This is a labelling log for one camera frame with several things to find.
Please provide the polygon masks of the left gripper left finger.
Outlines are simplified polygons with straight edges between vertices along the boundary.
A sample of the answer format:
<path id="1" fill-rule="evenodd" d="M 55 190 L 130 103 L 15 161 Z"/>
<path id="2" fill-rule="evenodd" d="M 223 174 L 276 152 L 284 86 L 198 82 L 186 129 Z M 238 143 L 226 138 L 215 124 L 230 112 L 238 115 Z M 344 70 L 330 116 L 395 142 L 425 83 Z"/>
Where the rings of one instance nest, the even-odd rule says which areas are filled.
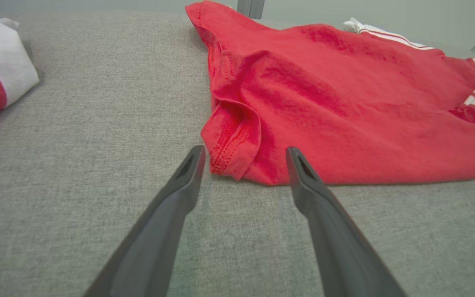
<path id="1" fill-rule="evenodd" d="M 83 297 L 166 297 L 186 216 L 198 201 L 206 152 L 194 146 Z"/>

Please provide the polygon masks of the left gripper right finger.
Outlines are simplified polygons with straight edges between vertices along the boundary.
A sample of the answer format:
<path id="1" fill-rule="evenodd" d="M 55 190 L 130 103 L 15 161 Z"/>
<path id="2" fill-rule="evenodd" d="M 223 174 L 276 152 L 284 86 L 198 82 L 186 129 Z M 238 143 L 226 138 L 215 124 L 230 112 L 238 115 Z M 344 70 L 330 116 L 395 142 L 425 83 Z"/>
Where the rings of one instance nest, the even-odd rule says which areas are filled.
<path id="1" fill-rule="evenodd" d="M 325 297 L 407 297 L 304 154 L 289 146 L 285 155 L 294 204 L 307 218 Z"/>

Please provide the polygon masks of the red Bulls jersey striped trim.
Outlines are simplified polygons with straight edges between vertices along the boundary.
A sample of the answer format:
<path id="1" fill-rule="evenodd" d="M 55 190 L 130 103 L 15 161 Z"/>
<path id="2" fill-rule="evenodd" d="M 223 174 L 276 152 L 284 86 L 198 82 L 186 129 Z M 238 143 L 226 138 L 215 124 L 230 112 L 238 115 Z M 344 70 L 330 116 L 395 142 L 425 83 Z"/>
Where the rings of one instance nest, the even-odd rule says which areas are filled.
<path id="1" fill-rule="evenodd" d="M 355 19 L 278 30 L 212 1 L 185 10 L 208 52 L 211 173 L 288 184 L 294 146 L 329 184 L 475 179 L 475 58 Z"/>

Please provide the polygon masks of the grey partition post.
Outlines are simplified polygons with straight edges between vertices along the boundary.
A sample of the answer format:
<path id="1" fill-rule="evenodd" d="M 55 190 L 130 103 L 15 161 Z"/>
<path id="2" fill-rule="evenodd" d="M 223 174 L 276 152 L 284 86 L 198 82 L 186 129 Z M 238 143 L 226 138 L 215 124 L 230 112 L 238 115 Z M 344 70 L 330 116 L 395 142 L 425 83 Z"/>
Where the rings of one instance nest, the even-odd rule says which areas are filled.
<path id="1" fill-rule="evenodd" d="M 262 19 L 265 0 L 237 0 L 236 10 L 251 19 Z"/>

